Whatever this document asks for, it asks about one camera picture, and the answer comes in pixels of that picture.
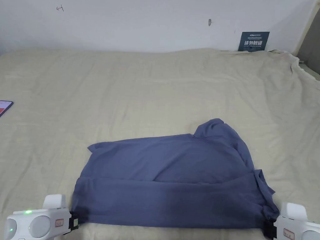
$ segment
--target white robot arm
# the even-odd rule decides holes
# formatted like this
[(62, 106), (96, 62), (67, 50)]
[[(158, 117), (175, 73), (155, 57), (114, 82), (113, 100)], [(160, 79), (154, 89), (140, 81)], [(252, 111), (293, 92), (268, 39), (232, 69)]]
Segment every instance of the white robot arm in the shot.
[(42, 209), (13, 212), (4, 227), (4, 240), (47, 240), (78, 229), (78, 217), (70, 213), (66, 196), (46, 196)]
[(277, 240), (320, 240), (320, 225), (308, 221), (304, 206), (283, 203), (280, 216), (267, 235)]

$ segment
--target beige bedsheet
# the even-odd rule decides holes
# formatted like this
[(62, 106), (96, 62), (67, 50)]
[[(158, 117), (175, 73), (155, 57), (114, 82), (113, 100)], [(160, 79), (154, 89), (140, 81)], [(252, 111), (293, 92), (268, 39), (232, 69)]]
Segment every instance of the beige bedsheet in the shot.
[[(0, 57), (0, 226), (66, 194), (101, 141), (194, 133), (221, 118), (282, 201), (320, 222), (320, 82), (283, 52), (24, 50)], [(260, 230), (84, 224), (61, 239), (264, 239)]]

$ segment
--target shirt sleeve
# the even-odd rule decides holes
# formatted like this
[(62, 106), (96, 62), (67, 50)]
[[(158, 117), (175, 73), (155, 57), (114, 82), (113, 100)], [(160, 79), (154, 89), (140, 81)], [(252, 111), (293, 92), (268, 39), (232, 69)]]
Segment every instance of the shirt sleeve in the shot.
[(237, 150), (246, 167), (254, 170), (254, 165), (247, 145), (239, 137), (236, 131), (228, 124), (225, 124), (221, 119), (211, 119), (208, 122), (199, 125), (194, 136), (198, 138), (223, 137), (227, 139), (231, 146)]

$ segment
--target label sticker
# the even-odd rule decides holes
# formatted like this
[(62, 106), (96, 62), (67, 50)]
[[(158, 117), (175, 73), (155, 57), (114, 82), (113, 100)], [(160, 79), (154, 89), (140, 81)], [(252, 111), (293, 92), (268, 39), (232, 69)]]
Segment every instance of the label sticker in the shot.
[(63, 219), (57, 219), (55, 227), (62, 227), (63, 226)]
[(294, 240), (294, 233), (285, 228), (283, 229), (283, 235), (287, 238), (290, 238), (291, 240)]

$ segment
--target white wall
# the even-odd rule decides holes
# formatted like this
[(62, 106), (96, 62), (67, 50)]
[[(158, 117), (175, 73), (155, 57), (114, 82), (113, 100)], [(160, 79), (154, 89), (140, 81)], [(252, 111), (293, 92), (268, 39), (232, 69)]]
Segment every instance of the white wall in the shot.
[[(270, 31), (267, 50), (294, 52), (315, 4), (316, 0), (0, 0), (0, 54), (27, 47), (237, 50), (243, 31)], [(64, 12), (56, 10), (60, 5)]]

